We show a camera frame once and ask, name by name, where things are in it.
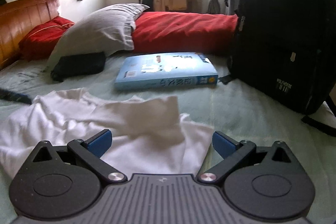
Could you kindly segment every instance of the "black strap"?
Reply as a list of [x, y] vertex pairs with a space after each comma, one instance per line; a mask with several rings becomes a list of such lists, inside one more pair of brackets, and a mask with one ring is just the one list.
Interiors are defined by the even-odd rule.
[[[330, 95], [327, 97], [327, 99], [325, 100], [325, 102], [327, 103], [328, 107], [330, 108], [331, 112], [334, 114], [334, 116], [336, 116], [336, 106], [334, 104], [334, 102], [332, 101]], [[331, 126], [328, 126], [326, 124], [323, 124], [321, 122], [318, 122], [308, 116], [304, 116], [301, 119], [302, 122], [317, 128], [318, 130], [320, 130], [321, 132], [332, 136], [332, 137], [336, 137], [336, 128], [333, 128]]]
[[232, 80], [235, 80], [235, 78], [232, 75], [225, 75], [223, 77], [218, 78], [218, 81], [222, 82], [224, 85], [227, 85]]

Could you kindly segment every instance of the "red pillow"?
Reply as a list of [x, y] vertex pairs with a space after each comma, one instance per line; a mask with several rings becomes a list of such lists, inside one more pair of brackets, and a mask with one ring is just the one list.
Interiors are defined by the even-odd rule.
[[236, 15], [146, 12], [135, 22], [134, 52], [226, 54], [237, 19]]
[[46, 59], [50, 56], [62, 34], [74, 23], [63, 17], [37, 25], [20, 42], [20, 53], [25, 60]]

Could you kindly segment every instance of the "backpack logo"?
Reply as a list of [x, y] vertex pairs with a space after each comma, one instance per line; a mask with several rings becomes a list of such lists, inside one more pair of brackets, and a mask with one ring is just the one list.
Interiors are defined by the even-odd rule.
[[289, 90], [291, 89], [291, 87], [292, 87], [291, 84], [289, 84], [289, 83], [287, 83], [287, 82], [285, 82], [285, 81], [277, 78], [277, 87], [276, 87], [276, 89], [278, 89], [278, 90], [280, 90], [280, 91], [282, 91], [282, 92], [284, 92], [284, 93], [287, 94], [289, 92]]

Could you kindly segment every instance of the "white tag on backpack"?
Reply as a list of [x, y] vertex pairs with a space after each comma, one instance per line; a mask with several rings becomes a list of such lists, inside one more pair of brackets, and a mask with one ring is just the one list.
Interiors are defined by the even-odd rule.
[[296, 53], [295, 53], [295, 52], [292, 52], [292, 56], [291, 56], [291, 61], [292, 61], [292, 62], [295, 61], [295, 56], [296, 56]]

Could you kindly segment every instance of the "book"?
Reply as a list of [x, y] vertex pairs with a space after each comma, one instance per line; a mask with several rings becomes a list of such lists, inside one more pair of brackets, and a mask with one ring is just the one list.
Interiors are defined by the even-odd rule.
[[218, 73], [198, 52], [127, 57], [115, 80], [118, 90], [216, 85]]

